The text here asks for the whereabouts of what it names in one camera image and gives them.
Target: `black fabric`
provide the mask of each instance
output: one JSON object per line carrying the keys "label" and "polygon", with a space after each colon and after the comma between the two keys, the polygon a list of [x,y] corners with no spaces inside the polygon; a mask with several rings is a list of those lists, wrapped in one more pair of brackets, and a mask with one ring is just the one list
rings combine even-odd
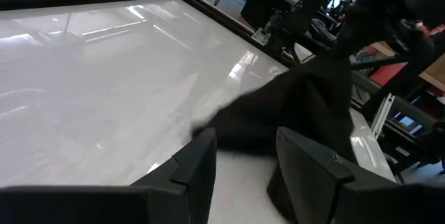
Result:
{"label": "black fabric", "polygon": [[[350,144],[352,91],[350,63],[315,58],[275,77],[219,110],[193,134],[214,127],[218,148],[250,154],[276,154],[275,133],[287,127],[356,163]],[[296,222],[282,175],[277,170],[268,193],[280,213]]]}

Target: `black cloth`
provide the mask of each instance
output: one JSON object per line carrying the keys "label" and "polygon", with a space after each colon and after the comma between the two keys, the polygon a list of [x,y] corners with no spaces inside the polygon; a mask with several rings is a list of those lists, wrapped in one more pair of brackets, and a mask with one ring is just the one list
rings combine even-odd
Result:
{"label": "black cloth", "polygon": [[[275,132],[284,126],[356,163],[350,144],[351,91],[349,60],[318,57],[235,99],[207,124],[195,128],[193,134],[214,127],[218,148],[270,155],[276,154]],[[273,181],[278,182],[269,186],[269,196],[285,217],[295,221],[279,171],[277,176]]]}

